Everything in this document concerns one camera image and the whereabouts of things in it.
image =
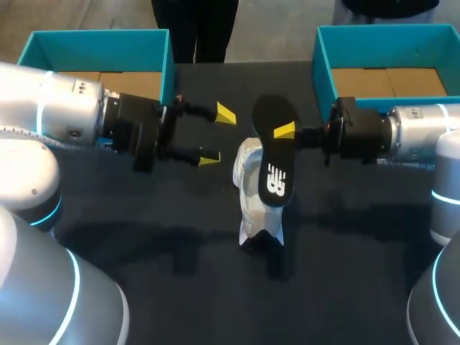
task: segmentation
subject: teal box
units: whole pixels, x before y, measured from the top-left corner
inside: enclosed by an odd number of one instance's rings
[[[175,65],[168,30],[33,32],[18,65],[58,72],[161,72],[160,101],[174,96]]]
[[[460,104],[460,36],[450,24],[323,26],[316,32],[313,84],[327,121],[338,93],[334,68],[435,68],[447,97],[357,98],[360,108]]]

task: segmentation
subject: sneaker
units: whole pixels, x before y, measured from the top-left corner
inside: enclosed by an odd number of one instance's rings
[[[233,183],[239,189],[242,220],[239,244],[266,230],[284,245],[282,235],[282,207],[269,207],[260,200],[259,171],[262,161],[262,143],[258,138],[248,138],[238,149],[233,168]]]

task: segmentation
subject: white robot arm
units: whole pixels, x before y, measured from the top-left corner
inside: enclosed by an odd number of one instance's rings
[[[126,152],[134,156],[134,171],[143,173],[155,160],[199,166],[219,162],[220,153],[174,146],[178,117],[224,120],[180,96],[166,106],[7,63],[0,63],[0,80],[0,343],[124,345],[129,308],[123,291],[44,234],[63,204],[51,149]]]
[[[364,163],[433,165],[433,239],[445,248],[413,288],[407,323],[414,345],[460,344],[460,105],[397,106],[385,117],[339,98],[327,126],[296,133],[298,147]]]

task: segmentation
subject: cardboard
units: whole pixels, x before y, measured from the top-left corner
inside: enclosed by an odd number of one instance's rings
[[[434,68],[339,68],[332,75],[340,97],[447,96]]]
[[[90,81],[99,81],[99,72],[63,72],[63,74],[71,75],[76,78],[88,79]]]
[[[160,99],[161,73],[123,72],[120,78],[122,92],[145,98]]]
[[[397,97],[447,96],[434,68],[390,68],[387,75]]]
[[[110,91],[160,99],[160,72],[102,72],[99,82]]]
[[[101,77],[99,78],[99,83],[102,83],[104,88],[109,89],[110,91],[121,93],[123,88],[121,87],[121,73],[106,73],[102,72]]]
[[[332,74],[340,97],[382,98],[395,96],[384,69],[343,68],[332,70]]]

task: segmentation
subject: black table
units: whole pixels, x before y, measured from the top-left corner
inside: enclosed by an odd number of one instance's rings
[[[302,152],[285,209],[285,253],[238,246],[231,168],[264,93],[287,96],[320,124],[310,63],[190,65],[178,91],[216,101],[237,126],[183,119],[180,143],[216,147],[220,165],[170,162],[151,175],[131,158],[61,152],[62,242],[126,290],[129,344],[409,344],[408,291],[433,259],[426,240],[431,177]]]

